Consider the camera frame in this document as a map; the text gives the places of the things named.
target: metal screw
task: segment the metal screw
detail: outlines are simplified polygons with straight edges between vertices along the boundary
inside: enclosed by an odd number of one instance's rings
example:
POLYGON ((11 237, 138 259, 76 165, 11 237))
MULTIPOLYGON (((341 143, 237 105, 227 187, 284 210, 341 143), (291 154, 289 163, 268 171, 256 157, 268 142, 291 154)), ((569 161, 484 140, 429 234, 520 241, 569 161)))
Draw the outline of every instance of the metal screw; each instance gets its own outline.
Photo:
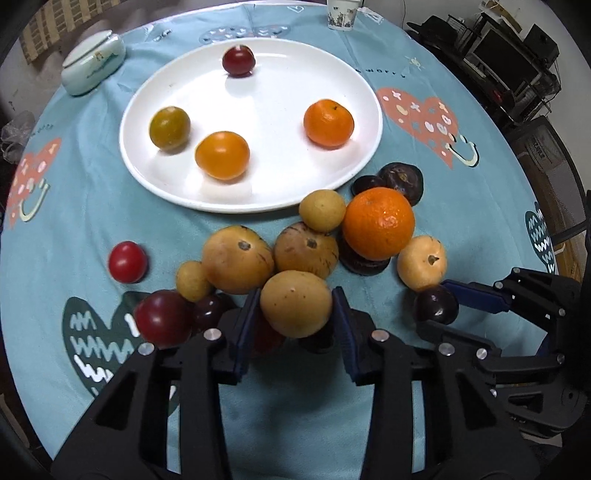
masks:
POLYGON ((488 355, 488 352, 486 351, 486 348, 479 348, 476 351, 476 357, 478 358, 478 360, 484 360, 487 355, 488 355))
POLYGON ((445 356, 452 356, 456 353, 456 348, 451 343, 441 343, 439 344, 439 353, 445 356))
POLYGON ((210 328, 203 332, 203 337, 210 342, 215 342, 222 337, 222 333, 217 328, 210 328))
POLYGON ((385 342, 390 338, 390 334, 386 330, 374 330, 371 332, 371 338, 376 342, 385 342))
POLYGON ((150 342, 142 343, 138 347, 138 353, 144 356, 151 354, 154 350, 156 350, 156 348, 154 347, 154 344, 150 342))

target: orange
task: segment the orange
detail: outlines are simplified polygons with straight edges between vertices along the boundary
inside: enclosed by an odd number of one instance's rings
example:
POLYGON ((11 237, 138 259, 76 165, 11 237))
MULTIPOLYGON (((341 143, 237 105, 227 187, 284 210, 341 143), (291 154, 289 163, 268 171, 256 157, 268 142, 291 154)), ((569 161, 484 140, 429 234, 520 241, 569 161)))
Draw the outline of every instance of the orange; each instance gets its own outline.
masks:
POLYGON ((304 114, 306 135, 323 147, 344 145, 354 129, 355 122, 351 112, 333 100, 318 100, 304 114))
POLYGON ((413 237, 413 209, 397 190, 366 190, 347 205, 342 231, 349 246, 362 257, 386 260, 398 255, 413 237))

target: round table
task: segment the round table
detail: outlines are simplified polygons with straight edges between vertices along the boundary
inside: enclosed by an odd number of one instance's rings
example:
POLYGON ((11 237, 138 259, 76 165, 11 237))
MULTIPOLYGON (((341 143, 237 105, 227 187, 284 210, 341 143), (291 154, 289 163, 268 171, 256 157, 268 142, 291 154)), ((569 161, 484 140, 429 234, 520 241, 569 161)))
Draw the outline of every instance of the round table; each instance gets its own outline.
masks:
MULTIPOLYGON (((297 221, 295 209, 232 216, 167 203, 141 187, 121 159, 119 123, 134 92, 170 60, 226 38, 229 27, 254 36, 280 31, 281 38, 343 59, 368 81, 384 109, 384 133, 360 175, 392 161, 422 170, 415 234, 446 246, 447 278, 492 284, 514 266, 555 269, 534 195, 501 133, 435 57, 380 15, 362 9, 344 33, 326 27, 322 5, 243 4, 137 28, 124 35, 127 58, 115 74, 78 98, 60 88, 48 104, 18 167, 5 219, 2 331, 19 395, 51 456, 142 342, 131 316, 141 298, 174 288, 178 265, 199 259, 219 228, 240 223, 272 244, 297 221), (111 248, 124 240, 142 244, 150 256, 149 274, 133 286, 111 279, 105 267, 111 248)), ((349 184, 339 191, 350 199, 349 184)), ((429 346, 414 331, 394 267, 365 278, 339 266, 328 283, 342 286, 351 306, 379 327, 429 346)), ((544 337, 513 314, 470 309, 462 309, 454 327, 511 355, 535 353, 544 337)), ((418 470, 424 425, 420 385, 414 387, 418 470)), ((242 384, 220 388, 235 478, 358 478, 372 393, 351 383, 337 350, 315 356, 287 343, 254 361, 242 384)), ((178 409, 169 425, 172 470, 177 423, 178 409)))

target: plastic bag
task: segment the plastic bag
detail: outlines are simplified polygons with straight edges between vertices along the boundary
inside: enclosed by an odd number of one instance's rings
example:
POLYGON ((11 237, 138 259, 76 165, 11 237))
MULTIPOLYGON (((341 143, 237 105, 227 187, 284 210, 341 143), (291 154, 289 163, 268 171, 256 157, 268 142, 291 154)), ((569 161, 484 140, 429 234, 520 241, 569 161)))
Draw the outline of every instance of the plastic bag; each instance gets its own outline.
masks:
POLYGON ((4 160, 12 164, 21 161, 22 153, 34 127, 35 117, 26 110, 2 127, 0 151, 4 160))

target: dark purple fruit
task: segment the dark purple fruit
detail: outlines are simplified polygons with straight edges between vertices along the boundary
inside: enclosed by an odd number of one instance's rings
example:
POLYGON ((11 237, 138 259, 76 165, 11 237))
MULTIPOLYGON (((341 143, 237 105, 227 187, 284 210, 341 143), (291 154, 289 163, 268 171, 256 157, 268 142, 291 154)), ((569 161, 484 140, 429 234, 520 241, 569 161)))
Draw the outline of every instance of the dark purple fruit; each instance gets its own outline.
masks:
POLYGON ((376 175, 363 175, 363 177, 359 177, 353 182, 351 185, 351 193, 355 197, 366 190, 385 186, 386 182, 380 177, 377 177, 376 175))
POLYGON ((135 324, 144 340, 171 348, 191 335, 191 303, 175 290, 158 290, 134 309, 135 324))
POLYGON ((437 285, 419 292, 414 300, 414 319, 417 322, 433 320, 449 325, 460 311, 456 296, 447 288, 437 285))
POLYGON ((386 270, 386 267, 390 264, 389 258, 380 261, 372 261, 363 258, 349 246, 343 238, 341 231, 339 231, 336 241, 339 246, 340 262, 347 270, 357 273, 357 275, 371 277, 372 275, 377 275, 386 270))
POLYGON ((215 328, 228 310, 236 308, 231 297, 212 293, 204 296, 193 306, 193 334, 215 328))
POLYGON ((233 77, 248 75, 255 64, 255 56, 246 45, 232 47, 222 57, 223 69, 233 77))
POLYGON ((298 344, 304 350, 316 355, 328 353, 335 344, 335 328, 333 323, 328 321, 318 332, 309 337, 298 339, 298 344))
POLYGON ((378 177, 386 186, 402 193, 411 206, 415 206, 423 196, 423 173, 414 165, 394 162, 383 166, 378 177))

